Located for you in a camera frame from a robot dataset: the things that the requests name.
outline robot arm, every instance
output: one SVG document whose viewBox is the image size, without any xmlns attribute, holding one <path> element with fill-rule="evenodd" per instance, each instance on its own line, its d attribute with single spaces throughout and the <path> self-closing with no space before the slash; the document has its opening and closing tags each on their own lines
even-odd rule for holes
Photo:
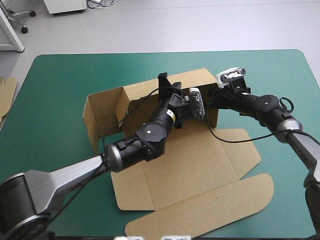
<svg viewBox="0 0 320 240">
<path fill-rule="evenodd" d="M 305 199 L 317 235 L 320 235 L 320 143 L 303 132 L 302 124 L 291 112 L 293 104 L 287 98 L 274 95 L 255 96 L 246 86 L 246 71 L 230 68 L 217 75 L 221 94 L 210 103 L 210 108 L 231 109 L 241 116 L 249 116 L 267 127 L 281 143 L 288 143 L 309 170 L 304 181 Z M 282 99 L 289 101 L 288 110 Z"/>
</svg>

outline chair wheel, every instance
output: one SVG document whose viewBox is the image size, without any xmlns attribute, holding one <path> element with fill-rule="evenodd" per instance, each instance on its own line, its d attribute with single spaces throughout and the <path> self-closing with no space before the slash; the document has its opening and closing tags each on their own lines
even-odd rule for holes
<svg viewBox="0 0 320 240">
<path fill-rule="evenodd" d="M 22 32 L 23 34 L 26 34 L 26 33 L 28 32 L 28 28 L 23 26 L 23 27 L 21 28 L 21 32 Z"/>
<path fill-rule="evenodd" d="M 30 17 L 34 17 L 34 16 L 36 16 L 36 12 L 35 12 L 35 11 L 31 11 L 31 12 L 29 13 L 29 15 L 30 15 Z"/>
</svg>

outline grey floor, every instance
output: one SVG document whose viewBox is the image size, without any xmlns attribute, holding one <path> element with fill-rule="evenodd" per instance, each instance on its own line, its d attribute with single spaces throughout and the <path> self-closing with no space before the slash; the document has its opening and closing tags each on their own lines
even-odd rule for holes
<svg viewBox="0 0 320 240">
<path fill-rule="evenodd" d="M 119 0 L 58 16 L 43 0 L 8 7 L 37 13 L 22 18 L 27 34 L 16 28 L 25 51 L 0 52 L 0 74 L 16 77 L 18 90 L 42 54 L 298 49 L 320 83 L 320 0 Z"/>
</svg>

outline white cabinet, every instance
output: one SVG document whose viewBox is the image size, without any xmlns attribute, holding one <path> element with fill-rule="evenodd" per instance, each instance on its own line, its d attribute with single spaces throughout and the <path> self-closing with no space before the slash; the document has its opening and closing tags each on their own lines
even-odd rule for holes
<svg viewBox="0 0 320 240">
<path fill-rule="evenodd" d="M 44 0 L 50 14 L 79 11 L 87 8 L 87 0 Z"/>
<path fill-rule="evenodd" d="M 17 34 L 0 8 L 0 51 L 17 50 L 18 52 L 23 52 L 24 49 Z"/>
</svg>

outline white cable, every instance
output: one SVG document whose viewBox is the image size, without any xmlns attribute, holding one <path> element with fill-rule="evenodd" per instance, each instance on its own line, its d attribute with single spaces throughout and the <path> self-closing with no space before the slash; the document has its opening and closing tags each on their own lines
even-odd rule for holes
<svg viewBox="0 0 320 240">
<path fill-rule="evenodd" d="M 108 3 L 108 0 L 101 0 L 100 3 L 97 3 L 96 5 L 93 5 L 94 2 L 92 0 L 88 0 L 87 4 L 89 5 L 89 7 L 91 8 L 95 8 L 95 9 L 106 9 L 107 7 L 115 4 L 116 2 L 118 2 L 118 0 L 111 0 L 110 3 Z"/>
</svg>

